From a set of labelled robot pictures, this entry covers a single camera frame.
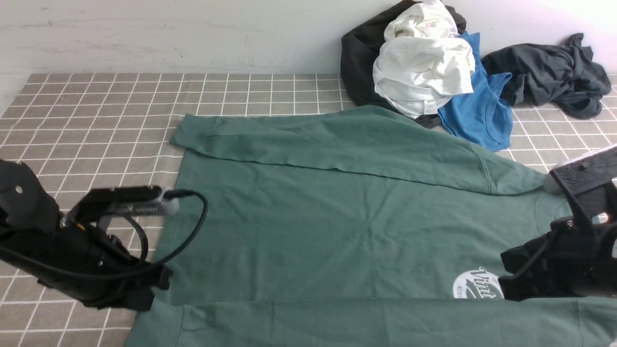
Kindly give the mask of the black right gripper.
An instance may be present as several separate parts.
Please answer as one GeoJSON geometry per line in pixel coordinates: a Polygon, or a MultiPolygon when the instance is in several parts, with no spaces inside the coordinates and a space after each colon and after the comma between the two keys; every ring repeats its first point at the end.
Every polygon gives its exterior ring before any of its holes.
{"type": "Polygon", "coordinates": [[[616,296],[615,223],[555,220],[551,231],[504,251],[501,260],[506,300],[616,296]]]}

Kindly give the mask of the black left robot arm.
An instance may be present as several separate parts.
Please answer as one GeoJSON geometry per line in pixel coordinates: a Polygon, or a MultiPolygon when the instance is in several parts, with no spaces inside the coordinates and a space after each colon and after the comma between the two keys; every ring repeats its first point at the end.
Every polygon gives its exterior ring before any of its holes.
{"type": "Polygon", "coordinates": [[[2,261],[94,309],[145,312],[154,289],[170,287],[172,271],[147,261],[134,219],[174,213],[165,189],[95,188],[63,213],[28,165],[2,160],[0,171],[2,261]]]}

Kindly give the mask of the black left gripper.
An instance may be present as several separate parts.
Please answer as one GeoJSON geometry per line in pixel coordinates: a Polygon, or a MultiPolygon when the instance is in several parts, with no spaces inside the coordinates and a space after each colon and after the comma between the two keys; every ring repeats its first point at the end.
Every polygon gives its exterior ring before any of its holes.
{"type": "Polygon", "coordinates": [[[150,310],[154,290],[167,290],[173,274],[130,255],[121,240],[91,225],[66,224],[29,257],[38,261],[43,283],[95,309],[150,310]]]}

